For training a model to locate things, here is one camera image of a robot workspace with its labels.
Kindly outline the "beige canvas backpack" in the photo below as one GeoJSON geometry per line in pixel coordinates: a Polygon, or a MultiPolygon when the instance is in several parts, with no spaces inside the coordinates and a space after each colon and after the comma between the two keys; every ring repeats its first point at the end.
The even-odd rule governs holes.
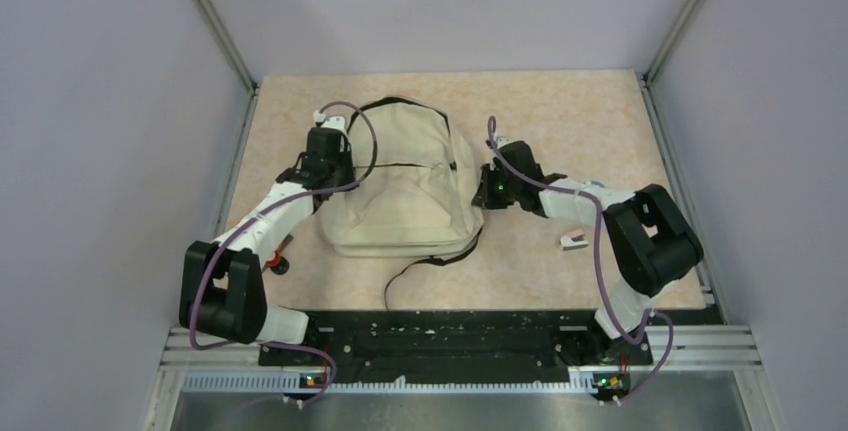
{"type": "Polygon", "coordinates": [[[477,248],[484,215],[474,205],[481,170],[449,115],[411,98],[365,104],[347,127],[355,177],[318,212],[323,237],[354,258],[408,258],[444,267],[477,248]]]}

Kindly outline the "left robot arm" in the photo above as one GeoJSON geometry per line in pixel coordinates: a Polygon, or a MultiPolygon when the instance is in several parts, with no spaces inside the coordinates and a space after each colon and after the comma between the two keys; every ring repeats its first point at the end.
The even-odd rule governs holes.
{"type": "Polygon", "coordinates": [[[281,264],[279,248],[330,196],[352,189],[349,139],[341,127],[321,125],[307,136],[295,166],[283,171],[263,200],[237,225],[185,254],[179,323],[227,343],[282,343],[297,364],[319,355],[320,337],[306,313],[269,304],[263,270],[281,264]]]}

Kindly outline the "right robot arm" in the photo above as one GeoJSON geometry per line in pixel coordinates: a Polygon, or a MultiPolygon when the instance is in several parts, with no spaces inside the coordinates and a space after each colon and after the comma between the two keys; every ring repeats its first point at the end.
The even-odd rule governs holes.
{"type": "Polygon", "coordinates": [[[493,161],[482,166],[474,205],[505,209],[518,204],[546,219],[563,219],[593,232],[593,267],[601,295],[597,329],[586,336],[589,355],[612,363],[642,339],[654,315],[653,299],[685,277],[704,258],[700,239],[661,185],[636,191],[543,173],[530,146],[506,138],[488,140],[493,161]]]}

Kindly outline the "pink orange marker pen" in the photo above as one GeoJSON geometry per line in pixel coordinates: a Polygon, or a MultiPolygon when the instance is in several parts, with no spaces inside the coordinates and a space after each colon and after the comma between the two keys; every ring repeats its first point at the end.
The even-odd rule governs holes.
{"type": "Polygon", "coordinates": [[[559,243],[564,251],[585,249],[591,244],[591,237],[587,236],[585,229],[577,228],[563,234],[559,243]]]}

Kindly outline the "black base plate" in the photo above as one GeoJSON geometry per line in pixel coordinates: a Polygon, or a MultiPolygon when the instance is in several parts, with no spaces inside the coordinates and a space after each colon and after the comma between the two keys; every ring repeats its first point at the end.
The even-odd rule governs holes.
{"type": "Polygon", "coordinates": [[[311,311],[305,345],[335,361],[336,382],[524,384],[579,366],[650,365],[647,342],[610,340],[589,310],[311,311]]]}

